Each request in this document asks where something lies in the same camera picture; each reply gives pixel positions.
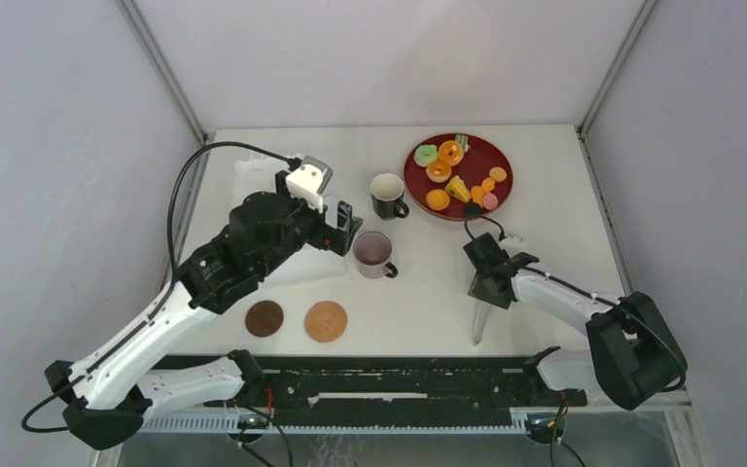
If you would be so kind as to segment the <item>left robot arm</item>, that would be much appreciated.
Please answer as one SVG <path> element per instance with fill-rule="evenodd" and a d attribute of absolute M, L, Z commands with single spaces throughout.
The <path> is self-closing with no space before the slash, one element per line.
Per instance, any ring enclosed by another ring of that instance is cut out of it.
<path fill-rule="evenodd" d="M 184 337 L 256 292 L 280 266 L 310 246 L 344 256 L 362 219 L 340 202 L 336 220 L 322 193 L 327 178 L 315 167 L 281 171 L 272 192 L 256 192 L 234 207 L 228 223 L 173 272 L 154 301 L 108 342 L 75 362 L 57 360 L 45 371 L 64 402 L 66 430 L 105 450 L 166 413 L 209 401 L 243 406 L 264 396 L 264 373 L 246 350 L 210 363 L 155 371 Z"/>

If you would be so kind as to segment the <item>black mug white inside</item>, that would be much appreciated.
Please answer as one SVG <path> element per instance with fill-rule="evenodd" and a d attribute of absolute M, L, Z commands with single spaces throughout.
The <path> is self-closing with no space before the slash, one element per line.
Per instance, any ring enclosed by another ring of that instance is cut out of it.
<path fill-rule="evenodd" d="M 406 219 L 409 207 L 405 203 L 406 185 L 396 174 L 382 173 L 370 184 L 374 213 L 382 220 Z"/>

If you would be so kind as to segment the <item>metal tongs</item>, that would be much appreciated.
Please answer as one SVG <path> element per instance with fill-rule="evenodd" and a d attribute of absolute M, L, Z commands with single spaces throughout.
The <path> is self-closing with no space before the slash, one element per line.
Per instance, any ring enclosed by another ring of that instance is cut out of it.
<path fill-rule="evenodd" d="M 477 346 L 482 342 L 483 332 L 491 314 L 492 304 L 482 299 L 480 278 L 477 275 L 472 280 L 468 294 L 476 301 L 471 341 L 474 346 Z"/>

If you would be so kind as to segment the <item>white tiered dessert stand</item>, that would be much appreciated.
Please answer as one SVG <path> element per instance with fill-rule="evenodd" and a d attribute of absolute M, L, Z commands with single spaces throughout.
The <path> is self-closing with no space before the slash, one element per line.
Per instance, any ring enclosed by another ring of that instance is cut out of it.
<path fill-rule="evenodd" d="M 275 175 L 288 168 L 285 162 L 250 152 L 246 161 L 234 164 L 232 201 L 240 205 L 249 195 L 275 192 Z M 344 259 L 330 251 L 306 245 L 284 262 L 264 282 L 267 288 L 339 277 L 346 273 Z"/>

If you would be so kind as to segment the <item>yellow cake slice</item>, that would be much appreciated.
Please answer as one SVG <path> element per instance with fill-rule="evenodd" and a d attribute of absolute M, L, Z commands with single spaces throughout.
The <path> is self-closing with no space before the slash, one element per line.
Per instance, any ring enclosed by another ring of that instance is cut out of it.
<path fill-rule="evenodd" d="M 459 199 L 463 203 L 471 200 L 471 191 L 459 176 L 452 176 L 445 185 L 445 191 L 452 198 Z"/>

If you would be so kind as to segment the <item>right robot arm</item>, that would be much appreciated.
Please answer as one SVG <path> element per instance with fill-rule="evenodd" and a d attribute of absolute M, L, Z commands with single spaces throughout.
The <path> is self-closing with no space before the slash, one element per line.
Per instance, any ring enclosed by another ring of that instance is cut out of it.
<path fill-rule="evenodd" d="M 585 349 L 554 346 L 530 360 L 533 371 L 522 382 L 532 403 L 549 404 L 561 391 L 601 391 L 616 406 L 634 410 L 686 384 L 686 357 L 647 294 L 586 290 L 534 255 L 510 254 L 488 233 L 471 238 L 463 250 L 475 269 L 468 291 L 478 302 L 473 343 L 480 343 L 492 309 L 512 305 L 544 311 L 587 339 Z"/>

